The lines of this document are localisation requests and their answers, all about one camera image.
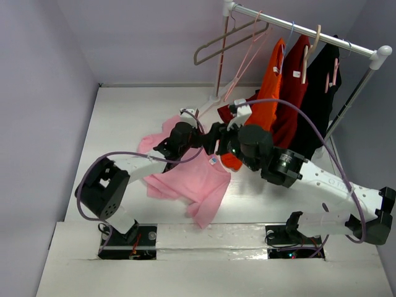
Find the pink t shirt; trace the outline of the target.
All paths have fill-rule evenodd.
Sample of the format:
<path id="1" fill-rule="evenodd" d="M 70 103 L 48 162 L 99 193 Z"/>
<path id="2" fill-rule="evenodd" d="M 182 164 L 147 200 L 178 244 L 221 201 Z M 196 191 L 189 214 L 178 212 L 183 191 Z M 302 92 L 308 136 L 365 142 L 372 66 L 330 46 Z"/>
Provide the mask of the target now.
<path id="1" fill-rule="evenodd" d="M 211 224 L 221 206 L 231 173 L 224 169 L 217 157 L 197 148 L 189 149 L 182 159 L 193 156 L 196 156 L 193 160 L 176 165 L 169 172 L 147 176 L 144 181 L 149 197 L 187 201 L 187 216 L 204 229 Z"/>

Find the pink wire hanger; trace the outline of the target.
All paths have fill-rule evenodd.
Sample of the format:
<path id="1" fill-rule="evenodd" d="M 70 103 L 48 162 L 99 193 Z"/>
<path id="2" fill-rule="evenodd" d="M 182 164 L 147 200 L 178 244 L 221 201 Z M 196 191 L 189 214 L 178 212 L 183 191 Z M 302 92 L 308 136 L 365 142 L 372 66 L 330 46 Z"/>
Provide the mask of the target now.
<path id="1" fill-rule="evenodd" d="M 228 100 L 228 98 L 231 95 L 231 93 L 233 92 L 234 88 L 237 86 L 238 82 L 241 80 L 244 73 L 248 70 L 249 66 L 252 64 L 253 60 L 255 59 L 255 57 L 257 56 L 257 54 L 259 53 L 259 51 L 261 50 L 261 48 L 263 47 L 264 43 L 267 40 L 267 34 L 265 32 L 258 33 L 258 30 L 257 30 L 257 23 L 259 20 L 259 15 L 261 13 L 262 13 L 262 11 L 259 11 L 256 15 L 256 18 L 254 19 L 251 44 L 250 44 L 242 62 L 241 62 L 241 65 L 240 65 L 235 77 L 231 81 L 230 87 L 228 88 L 228 90 L 225 93 L 225 96 L 223 98 L 224 102 L 226 102 Z"/>

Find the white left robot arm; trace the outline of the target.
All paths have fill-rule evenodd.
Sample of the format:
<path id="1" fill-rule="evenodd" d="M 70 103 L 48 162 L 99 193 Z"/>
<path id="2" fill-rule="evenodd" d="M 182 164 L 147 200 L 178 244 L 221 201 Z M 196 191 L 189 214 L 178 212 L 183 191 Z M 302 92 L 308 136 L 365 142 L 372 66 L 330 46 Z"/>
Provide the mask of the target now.
<path id="1" fill-rule="evenodd" d="M 169 136 L 148 154 L 110 152 L 98 157 L 75 190 L 80 216 L 105 227 L 106 242 L 117 238 L 123 244 L 136 240 L 139 223 L 132 218 L 123 223 L 121 202 L 130 183 L 153 174 L 167 173 L 197 155 L 183 157 L 190 149 L 202 151 L 204 128 L 198 120 L 178 121 Z"/>

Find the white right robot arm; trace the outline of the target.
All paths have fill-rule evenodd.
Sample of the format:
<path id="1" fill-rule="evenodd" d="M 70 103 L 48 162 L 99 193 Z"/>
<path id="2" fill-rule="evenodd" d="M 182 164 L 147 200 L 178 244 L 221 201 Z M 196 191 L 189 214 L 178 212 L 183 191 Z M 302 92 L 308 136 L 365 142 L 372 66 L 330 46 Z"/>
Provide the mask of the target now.
<path id="1" fill-rule="evenodd" d="M 268 183 L 314 198 L 327 206 L 324 212 L 292 212 L 285 236 L 298 243 L 317 235 L 346 235 L 381 246 L 392 227 L 395 190 L 368 189 L 344 181 L 291 150 L 276 147 L 272 136 L 257 125 L 228 129 L 215 123 L 202 137 L 208 153 L 230 153 Z"/>

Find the orange t shirt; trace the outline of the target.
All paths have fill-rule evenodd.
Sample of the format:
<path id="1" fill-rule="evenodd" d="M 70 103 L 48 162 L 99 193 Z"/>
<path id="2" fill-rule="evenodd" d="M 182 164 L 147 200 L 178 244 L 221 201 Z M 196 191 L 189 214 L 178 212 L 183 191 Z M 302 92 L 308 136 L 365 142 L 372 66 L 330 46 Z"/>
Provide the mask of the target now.
<path id="1" fill-rule="evenodd" d="M 280 38 L 273 48 L 259 92 L 251 98 L 248 98 L 246 101 L 269 98 L 279 99 L 280 85 L 282 81 L 280 68 L 283 61 L 284 49 L 285 42 L 283 38 Z M 263 128 L 265 131 L 270 131 L 270 128 L 277 117 L 275 114 L 277 105 L 277 102 L 255 103 L 251 105 L 252 115 L 245 124 L 255 124 Z M 231 153 L 222 155 L 220 158 L 222 164 L 231 170 L 238 171 L 242 166 L 242 162 Z"/>

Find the dark red t shirt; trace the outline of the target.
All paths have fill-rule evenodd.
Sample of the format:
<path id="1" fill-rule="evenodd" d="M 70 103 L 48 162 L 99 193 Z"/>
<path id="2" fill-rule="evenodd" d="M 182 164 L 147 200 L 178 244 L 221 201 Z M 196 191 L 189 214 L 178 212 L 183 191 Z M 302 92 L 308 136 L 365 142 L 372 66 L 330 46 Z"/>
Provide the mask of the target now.
<path id="1" fill-rule="evenodd" d="M 305 47 L 310 47 L 309 38 L 301 35 L 295 45 L 289 50 L 283 65 L 282 81 L 279 99 L 287 101 L 299 108 L 306 93 L 308 83 L 301 83 Z M 276 120 L 270 128 L 273 143 L 283 149 L 289 148 L 294 138 L 298 112 L 287 105 L 278 103 Z"/>

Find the grey velvet hanger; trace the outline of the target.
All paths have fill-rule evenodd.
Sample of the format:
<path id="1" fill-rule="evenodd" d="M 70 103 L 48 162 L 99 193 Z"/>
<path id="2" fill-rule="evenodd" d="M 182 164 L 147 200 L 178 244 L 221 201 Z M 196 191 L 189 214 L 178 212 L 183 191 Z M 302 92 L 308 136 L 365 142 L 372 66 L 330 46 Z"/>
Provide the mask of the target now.
<path id="1" fill-rule="evenodd" d="M 243 25 L 241 25 L 239 27 L 233 27 L 229 32 L 226 32 L 226 33 L 220 35 L 219 37 L 217 37 L 217 38 L 215 38 L 213 40 L 210 40 L 208 43 L 206 43 L 206 44 L 204 44 L 202 46 L 199 46 L 196 49 L 196 51 L 194 52 L 194 55 L 193 55 L 193 63 L 194 63 L 194 65 L 195 66 L 199 66 L 199 65 L 201 65 L 201 64 L 203 64 L 203 63 L 205 63 L 205 62 L 207 62 L 207 61 L 209 61 L 209 60 L 211 60 L 211 59 L 213 59 L 213 58 L 215 58 L 217 56 L 220 57 L 218 64 L 222 65 L 223 64 L 223 59 L 224 59 L 224 53 L 226 51 L 234 48 L 235 46 L 237 46 L 237 45 L 239 45 L 239 44 L 241 44 L 241 43 L 243 43 L 245 41 L 248 41 L 248 40 L 253 39 L 253 38 L 258 38 L 260 34 L 265 33 L 269 29 L 270 24 L 268 22 L 266 22 L 265 23 L 265 27 L 261 28 L 260 30 L 256 29 L 256 25 L 257 25 L 258 22 L 261 22 L 261 20 L 257 19 L 257 20 L 253 20 L 253 21 L 247 22 L 247 23 L 245 23 L 245 24 L 243 24 Z M 240 38 L 239 40 L 236 40 L 233 43 L 230 43 L 230 44 L 227 43 L 227 38 L 228 37 L 230 37 L 231 35 L 234 35 L 235 33 L 238 33 L 241 30 L 244 30 L 245 28 L 247 28 L 249 26 L 253 26 L 254 27 L 251 34 L 246 35 L 245 37 L 242 37 L 242 38 Z M 212 46 L 213 44 L 215 44 L 217 42 L 221 43 L 219 50 L 217 50 L 216 52 L 214 52 L 214 53 L 212 53 L 212 54 L 210 54 L 210 55 L 208 55 L 206 57 L 203 57 L 202 59 L 198 59 L 199 54 L 200 54 L 201 51 L 207 49 L 208 47 Z"/>

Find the black t shirt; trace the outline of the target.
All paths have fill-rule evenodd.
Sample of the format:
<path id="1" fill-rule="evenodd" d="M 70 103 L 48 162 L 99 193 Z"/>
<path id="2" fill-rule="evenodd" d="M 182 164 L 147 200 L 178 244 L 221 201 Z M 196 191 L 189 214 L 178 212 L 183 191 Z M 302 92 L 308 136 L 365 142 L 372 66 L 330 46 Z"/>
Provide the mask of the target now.
<path id="1" fill-rule="evenodd" d="M 325 137 L 329 118 L 333 108 L 334 96 L 341 87 L 342 78 L 338 67 L 336 85 L 325 93 L 325 81 L 328 73 L 332 75 L 334 60 L 340 60 L 339 48 L 326 44 L 307 69 L 308 87 L 300 110 L 313 122 L 322 137 Z M 322 147 L 322 142 L 311 125 L 301 115 L 298 116 L 295 136 L 290 144 L 290 150 L 311 159 L 316 149 Z"/>

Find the wooden hanger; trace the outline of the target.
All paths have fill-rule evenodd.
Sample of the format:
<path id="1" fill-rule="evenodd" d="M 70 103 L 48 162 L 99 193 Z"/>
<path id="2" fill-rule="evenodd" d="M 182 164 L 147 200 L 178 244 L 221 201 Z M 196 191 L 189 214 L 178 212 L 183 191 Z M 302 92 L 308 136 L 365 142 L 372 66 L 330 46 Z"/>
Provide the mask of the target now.
<path id="1" fill-rule="evenodd" d="M 310 58 L 310 55 L 313 54 L 313 52 L 315 52 L 315 50 L 316 50 L 317 44 L 319 42 L 320 34 L 321 34 L 321 29 L 322 29 L 322 26 L 320 24 L 318 24 L 314 43 L 310 47 L 306 46 L 304 49 L 303 70 L 302 70 L 302 77 L 301 77 L 302 84 L 306 83 L 308 60 Z"/>

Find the pink clip hanger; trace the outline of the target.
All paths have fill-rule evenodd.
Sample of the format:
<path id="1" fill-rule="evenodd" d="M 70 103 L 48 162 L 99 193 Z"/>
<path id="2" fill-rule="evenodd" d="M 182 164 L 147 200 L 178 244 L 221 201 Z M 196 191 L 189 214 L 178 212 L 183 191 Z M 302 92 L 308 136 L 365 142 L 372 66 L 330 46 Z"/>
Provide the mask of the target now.
<path id="1" fill-rule="evenodd" d="M 328 73 L 326 76 L 325 93 L 327 93 L 329 91 L 330 87 L 333 87 L 334 85 L 336 85 L 338 67 L 339 67 L 339 59 L 335 58 L 333 73 L 332 73 L 332 75 L 330 75 L 330 73 Z"/>

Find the white metal clothes rack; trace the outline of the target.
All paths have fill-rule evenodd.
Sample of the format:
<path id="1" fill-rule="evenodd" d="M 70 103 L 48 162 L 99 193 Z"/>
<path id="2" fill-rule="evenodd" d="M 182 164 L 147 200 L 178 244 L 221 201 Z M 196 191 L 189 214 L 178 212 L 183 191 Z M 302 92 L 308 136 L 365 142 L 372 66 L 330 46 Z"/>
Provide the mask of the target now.
<path id="1" fill-rule="evenodd" d="M 228 21 L 232 15 L 232 12 L 234 12 L 234 11 L 238 12 L 240 14 L 252 17 L 253 20 L 256 18 L 256 15 L 258 13 L 257 11 L 254 11 L 252 9 L 244 7 L 244 6 L 237 4 L 233 1 L 223 1 L 223 7 L 222 7 L 223 33 L 222 34 L 229 32 L 228 31 Z M 278 19 L 276 17 L 266 15 L 263 13 L 261 13 L 259 15 L 259 19 L 264 22 L 268 22 L 270 25 L 284 28 L 289 31 L 291 29 L 291 22 L 287 22 L 286 20 Z M 300 34 L 303 34 L 303 35 L 306 35 L 308 37 L 312 37 L 315 39 L 317 29 L 312 30 L 312 29 L 302 27 L 300 25 L 295 24 L 294 32 L 300 33 Z M 354 91 L 351 93 L 348 100 L 346 101 L 344 106 L 340 109 L 340 111 L 337 113 L 335 119 L 332 121 L 332 124 L 327 129 L 325 139 L 329 139 L 332 136 L 332 133 L 335 130 L 335 128 L 340 124 L 340 121 L 342 120 L 346 111 L 349 109 L 351 104 L 355 101 L 355 99 L 361 93 L 364 86 L 367 84 L 368 80 L 371 78 L 371 76 L 374 74 L 375 71 L 377 71 L 381 68 L 381 66 L 384 64 L 385 60 L 392 54 L 392 47 L 388 46 L 388 45 L 384 45 L 384 46 L 381 46 L 377 50 L 371 50 L 371 49 L 364 48 L 362 46 L 350 43 L 347 40 L 340 40 L 340 39 L 337 39 L 330 35 L 326 35 L 322 32 L 321 32 L 320 38 L 319 38 L 319 42 L 320 41 L 324 42 L 326 44 L 331 44 L 331 45 L 337 46 L 339 48 L 345 49 L 350 53 L 357 53 L 359 55 L 368 57 L 369 60 L 371 61 L 366 73 L 361 78 L 359 83 L 356 85 Z M 202 114 L 204 114 L 205 112 L 210 110 L 212 107 L 218 105 L 220 103 L 221 99 L 224 98 L 225 92 L 230 87 L 231 82 L 226 84 L 225 87 L 221 88 L 221 86 L 220 86 L 221 76 L 222 76 L 222 65 L 219 65 L 217 63 L 217 74 L 216 74 L 216 79 L 215 79 L 215 84 L 214 84 L 213 95 L 209 96 L 208 101 L 204 105 L 202 105 L 202 107 L 199 108 L 199 110 Z"/>

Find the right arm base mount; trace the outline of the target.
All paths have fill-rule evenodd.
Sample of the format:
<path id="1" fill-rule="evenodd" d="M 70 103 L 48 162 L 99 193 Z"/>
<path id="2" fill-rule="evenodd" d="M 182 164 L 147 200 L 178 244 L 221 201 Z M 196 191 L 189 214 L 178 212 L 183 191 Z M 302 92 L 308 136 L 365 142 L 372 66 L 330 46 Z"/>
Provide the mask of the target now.
<path id="1" fill-rule="evenodd" d="M 302 212 L 293 212 L 284 224 L 265 227 L 269 259 L 325 259 L 321 236 L 307 237 L 298 231 Z"/>

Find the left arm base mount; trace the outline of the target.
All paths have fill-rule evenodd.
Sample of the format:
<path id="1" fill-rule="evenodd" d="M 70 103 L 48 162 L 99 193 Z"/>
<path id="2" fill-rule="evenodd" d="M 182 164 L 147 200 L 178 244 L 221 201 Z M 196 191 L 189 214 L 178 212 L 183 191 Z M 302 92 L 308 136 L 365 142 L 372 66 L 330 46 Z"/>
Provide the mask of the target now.
<path id="1" fill-rule="evenodd" d="M 157 258 L 157 225 L 139 224 L 122 234 L 115 228 L 99 224 L 101 241 L 98 257 L 103 260 L 155 260 Z"/>

